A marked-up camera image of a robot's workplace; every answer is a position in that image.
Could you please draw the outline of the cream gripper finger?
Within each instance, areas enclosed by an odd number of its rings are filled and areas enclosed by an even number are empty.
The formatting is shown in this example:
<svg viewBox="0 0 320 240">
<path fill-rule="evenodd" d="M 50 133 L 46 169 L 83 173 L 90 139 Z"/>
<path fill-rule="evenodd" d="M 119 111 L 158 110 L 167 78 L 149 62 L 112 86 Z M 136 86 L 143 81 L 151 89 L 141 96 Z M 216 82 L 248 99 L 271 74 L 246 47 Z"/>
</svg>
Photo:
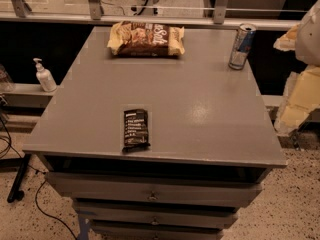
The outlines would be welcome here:
<svg viewBox="0 0 320 240">
<path fill-rule="evenodd" d="M 276 114 L 276 132 L 280 136 L 290 135 L 319 106 L 320 68 L 307 66 L 301 73 L 291 72 Z"/>
<path fill-rule="evenodd" d="M 280 51 L 294 51 L 296 46 L 297 32 L 299 25 L 291 27 L 284 35 L 278 38 L 273 47 Z"/>
</svg>

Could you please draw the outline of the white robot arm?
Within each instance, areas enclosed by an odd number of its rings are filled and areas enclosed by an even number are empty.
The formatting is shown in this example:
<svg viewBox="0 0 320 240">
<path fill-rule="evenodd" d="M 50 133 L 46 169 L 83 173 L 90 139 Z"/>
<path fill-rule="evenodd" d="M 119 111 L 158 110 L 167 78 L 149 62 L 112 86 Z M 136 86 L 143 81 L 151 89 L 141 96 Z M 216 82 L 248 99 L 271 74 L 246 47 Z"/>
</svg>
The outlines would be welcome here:
<svg viewBox="0 0 320 240">
<path fill-rule="evenodd" d="M 290 73 L 276 114 L 275 130 L 286 136 L 297 130 L 320 105 L 320 0 L 273 47 L 294 51 L 296 59 L 307 65 L 301 73 Z"/>
</svg>

